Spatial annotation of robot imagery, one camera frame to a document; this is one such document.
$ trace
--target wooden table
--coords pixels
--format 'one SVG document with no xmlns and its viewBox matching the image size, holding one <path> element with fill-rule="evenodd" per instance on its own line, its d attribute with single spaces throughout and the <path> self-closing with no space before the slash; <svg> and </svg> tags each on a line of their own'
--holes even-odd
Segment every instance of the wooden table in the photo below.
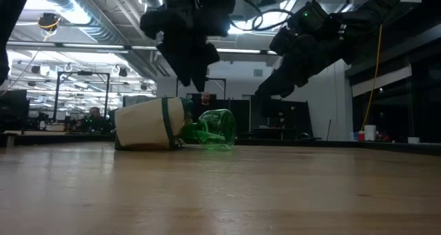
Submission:
<svg viewBox="0 0 441 235">
<path fill-rule="evenodd" d="M 15 147 L 0 150 L 0 234 L 441 234 L 441 158 Z"/>
</svg>

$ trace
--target white wall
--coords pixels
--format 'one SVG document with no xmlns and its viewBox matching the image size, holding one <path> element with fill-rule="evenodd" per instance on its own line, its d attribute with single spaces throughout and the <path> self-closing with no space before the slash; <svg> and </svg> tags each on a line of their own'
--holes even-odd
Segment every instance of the white wall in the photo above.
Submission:
<svg viewBox="0 0 441 235">
<path fill-rule="evenodd" d="M 235 62 L 229 64 L 220 62 L 210 67 L 210 77 L 227 78 L 227 99 L 242 99 L 242 95 L 254 94 L 258 86 L 271 74 L 272 68 L 265 63 Z M 253 70 L 261 68 L 264 76 L 253 77 Z M 297 88 L 288 101 L 307 101 L 311 115 L 312 130 L 315 137 L 326 139 L 329 120 L 331 129 L 330 141 L 348 141 L 352 132 L 352 92 L 349 81 L 345 78 L 348 68 L 343 61 L 339 61 L 320 74 L 310 78 L 303 88 Z M 223 98 L 223 90 L 213 82 L 207 82 L 206 92 L 216 94 L 217 99 Z M 187 93 L 197 93 L 191 85 L 181 88 L 179 97 L 186 97 Z M 158 80 L 157 96 L 175 96 L 176 78 L 162 78 Z"/>
</svg>

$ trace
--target green glass bottle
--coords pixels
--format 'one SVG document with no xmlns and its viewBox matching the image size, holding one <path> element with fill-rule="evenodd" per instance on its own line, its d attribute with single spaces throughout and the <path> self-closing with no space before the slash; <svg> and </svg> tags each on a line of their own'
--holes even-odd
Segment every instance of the green glass bottle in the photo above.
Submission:
<svg viewBox="0 0 441 235">
<path fill-rule="evenodd" d="M 198 123 L 183 128 L 183 139 L 197 139 L 207 150 L 230 150 L 236 140 L 236 122 L 229 110 L 210 110 Z"/>
</svg>

